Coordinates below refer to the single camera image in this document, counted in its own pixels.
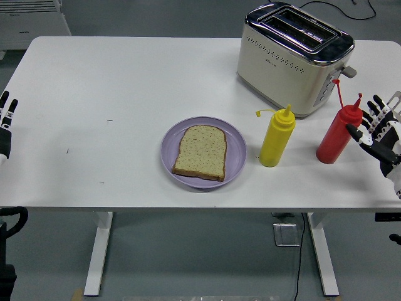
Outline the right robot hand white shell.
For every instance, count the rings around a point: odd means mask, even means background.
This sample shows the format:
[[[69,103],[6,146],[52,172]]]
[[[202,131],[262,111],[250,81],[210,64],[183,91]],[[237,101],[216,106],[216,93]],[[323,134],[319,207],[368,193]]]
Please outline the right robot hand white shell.
[[[363,133],[352,124],[346,129],[354,141],[380,163],[384,177],[393,182],[394,191],[400,197],[400,92],[384,102],[378,95],[367,103],[369,111],[363,112]]]

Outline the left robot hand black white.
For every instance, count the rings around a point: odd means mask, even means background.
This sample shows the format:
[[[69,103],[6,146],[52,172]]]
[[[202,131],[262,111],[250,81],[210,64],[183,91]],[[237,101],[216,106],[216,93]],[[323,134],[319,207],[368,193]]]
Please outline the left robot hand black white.
[[[9,92],[5,90],[1,95],[1,165],[9,159],[11,153],[12,132],[10,131],[10,127],[16,107],[18,106],[18,100],[13,99],[9,107],[5,109],[8,98]]]

